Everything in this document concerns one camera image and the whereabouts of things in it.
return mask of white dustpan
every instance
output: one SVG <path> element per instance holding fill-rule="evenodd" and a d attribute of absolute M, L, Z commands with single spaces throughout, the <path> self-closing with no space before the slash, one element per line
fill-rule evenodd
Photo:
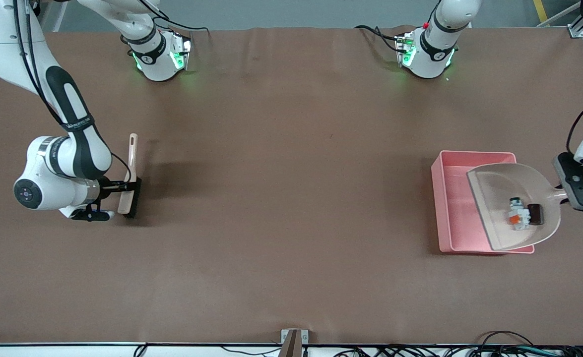
<path fill-rule="evenodd" d="M 493 250 L 523 248 L 551 237 L 561 223 L 560 204 L 564 190 L 554 189 L 540 172 L 527 165 L 498 163 L 468 171 L 477 210 Z M 544 224 L 515 231 L 508 221 L 510 199 L 520 197 L 525 205 L 543 206 Z"/>

